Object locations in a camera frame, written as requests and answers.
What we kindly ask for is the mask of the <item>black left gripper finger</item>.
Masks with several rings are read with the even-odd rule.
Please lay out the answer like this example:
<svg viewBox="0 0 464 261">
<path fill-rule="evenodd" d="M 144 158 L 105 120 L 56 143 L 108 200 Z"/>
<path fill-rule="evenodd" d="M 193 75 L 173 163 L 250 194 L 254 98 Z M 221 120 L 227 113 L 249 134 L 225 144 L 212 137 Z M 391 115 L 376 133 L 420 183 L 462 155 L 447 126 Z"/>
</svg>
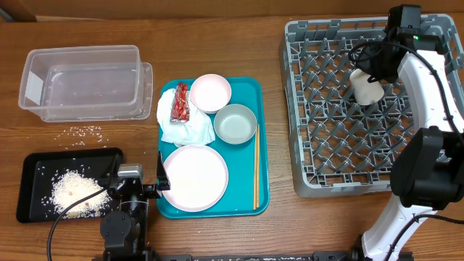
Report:
<svg viewBox="0 0 464 261">
<path fill-rule="evenodd" d="M 117 175 L 117 169 L 120 164 L 121 156 L 116 154 L 113 158 L 111 163 L 109 164 L 108 168 L 99 176 L 98 183 L 99 185 L 109 185 L 111 184 L 112 178 Z"/>
<path fill-rule="evenodd" d="M 157 156 L 157 188 L 160 191 L 170 190 L 170 182 L 167 177 L 161 152 L 158 152 Z"/>
</svg>

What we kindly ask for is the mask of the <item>white plastic cup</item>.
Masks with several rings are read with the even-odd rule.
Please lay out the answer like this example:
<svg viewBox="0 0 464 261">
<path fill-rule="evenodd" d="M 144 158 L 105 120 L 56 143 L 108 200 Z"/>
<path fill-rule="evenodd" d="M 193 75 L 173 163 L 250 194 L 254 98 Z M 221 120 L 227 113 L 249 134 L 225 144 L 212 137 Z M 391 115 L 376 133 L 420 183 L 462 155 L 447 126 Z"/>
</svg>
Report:
<svg viewBox="0 0 464 261">
<path fill-rule="evenodd" d="M 374 104 L 384 96 L 381 84 L 378 81 L 371 83 L 369 78 L 370 75 L 360 69 L 354 70 L 349 77 L 355 101 L 362 106 Z"/>
</svg>

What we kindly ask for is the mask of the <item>grey plastic bowl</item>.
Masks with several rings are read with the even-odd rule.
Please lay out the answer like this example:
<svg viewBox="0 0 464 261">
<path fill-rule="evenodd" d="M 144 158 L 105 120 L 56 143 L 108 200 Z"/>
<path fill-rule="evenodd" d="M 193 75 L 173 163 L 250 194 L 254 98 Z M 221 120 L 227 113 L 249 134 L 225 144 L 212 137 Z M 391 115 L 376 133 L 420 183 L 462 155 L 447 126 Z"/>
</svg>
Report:
<svg viewBox="0 0 464 261">
<path fill-rule="evenodd" d="M 257 118 L 253 111 L 242 104 L 229 104 L 220 109 L 214 118 L 217 136 L 228 144 L 243 144 L 257 130 Z"/>
</svg>

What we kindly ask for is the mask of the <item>wooden chopstick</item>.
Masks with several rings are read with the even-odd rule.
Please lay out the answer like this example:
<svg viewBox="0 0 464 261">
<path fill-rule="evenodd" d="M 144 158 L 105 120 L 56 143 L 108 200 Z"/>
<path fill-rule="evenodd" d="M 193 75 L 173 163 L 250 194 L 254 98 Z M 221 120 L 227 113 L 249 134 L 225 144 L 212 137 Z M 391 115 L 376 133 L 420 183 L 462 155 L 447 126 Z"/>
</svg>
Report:
<svg viewBox="0 0 464 261">
<path fill-rule="evenodd" d="M 258 128 L 258 150 L 257 150 L 257 208 L 260 205 L 260 126 Z"/>
<path fill-rule="evenodd" d="M 254 171 L 253 171 L 253 210 L 257 208 L 257 150 L 258 150 L 258 128 L 254 134 Z"/>
</svg>

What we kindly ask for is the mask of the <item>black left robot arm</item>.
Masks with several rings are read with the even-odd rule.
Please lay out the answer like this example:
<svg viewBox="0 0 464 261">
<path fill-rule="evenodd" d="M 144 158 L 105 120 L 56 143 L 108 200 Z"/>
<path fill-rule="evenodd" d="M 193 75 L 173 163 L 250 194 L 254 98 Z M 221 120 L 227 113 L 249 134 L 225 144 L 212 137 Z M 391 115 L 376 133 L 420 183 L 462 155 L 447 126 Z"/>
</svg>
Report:
<svg viewBox="0 0 464 261">
<path fill-rule="evenodd" d="M 159 260 L 146 243 L 149 201 L 159 199 L 170 189 L 162 154 L 157 155 L 157 181 L 144 183 L 140 164 L 122 164 L 119 157 L 106 174 L 104 185 L 119 207 L 107 213 L 100 225 L 104 239 L 103 260 Z"/>
</svg>

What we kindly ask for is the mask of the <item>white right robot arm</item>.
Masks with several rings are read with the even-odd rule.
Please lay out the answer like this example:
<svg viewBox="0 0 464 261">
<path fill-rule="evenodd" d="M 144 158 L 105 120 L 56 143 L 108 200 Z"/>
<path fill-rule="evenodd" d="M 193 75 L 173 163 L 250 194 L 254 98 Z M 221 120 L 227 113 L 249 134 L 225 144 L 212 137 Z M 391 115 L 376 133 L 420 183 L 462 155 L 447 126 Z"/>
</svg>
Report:
<svg viewBox="0 0 464 261">
<path fill-rule="evenodd" d="M 392 165 L 387 206 L 349 260 L 411 260 L 402 248 L 418 227 L 463 198 L 463 117 L 447 81 L 442 40 L 424 34 L 417 5 L 391 8 L 385 34 L 349 51 L 357 68 L 349 77 L 355 100 L 374 104 L 384 95 L 380 80 L 401 80 L 415 135 Z"/>
</svg>

